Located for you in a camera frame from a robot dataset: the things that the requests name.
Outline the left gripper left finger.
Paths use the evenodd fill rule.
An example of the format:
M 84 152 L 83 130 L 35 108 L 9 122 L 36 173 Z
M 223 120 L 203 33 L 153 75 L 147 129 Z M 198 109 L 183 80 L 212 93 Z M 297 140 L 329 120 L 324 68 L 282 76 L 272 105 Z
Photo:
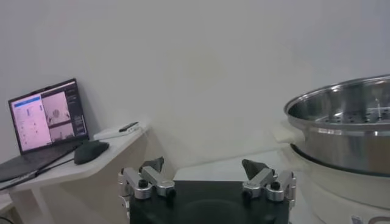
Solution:
M 163 165 L 164 158 L 161 156 L 145 161 L 138 170 L 132 167 L 122 168 L 118 173 L 119 196 L 125 200 L 131 196 L 137 200 L 147 200 L 155 190 L 160 197 L 175 197 L 175 182 L 161 174 Z

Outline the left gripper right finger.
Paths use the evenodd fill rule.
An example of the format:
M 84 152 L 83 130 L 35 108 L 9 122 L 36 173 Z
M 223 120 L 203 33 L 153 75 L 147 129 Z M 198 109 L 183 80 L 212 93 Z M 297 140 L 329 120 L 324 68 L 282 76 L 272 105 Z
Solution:
M 265 193 L 270 201 L 296 200 L 296 176 L 292 171 L 284 170 L 276 173 L 265 163 L 249 159 L 243 159 L 241 164 L 248 177 L 248 180 L 243 182 L 242 188 L 242 196 L 245 200 L 260 198 L 262 193 Z

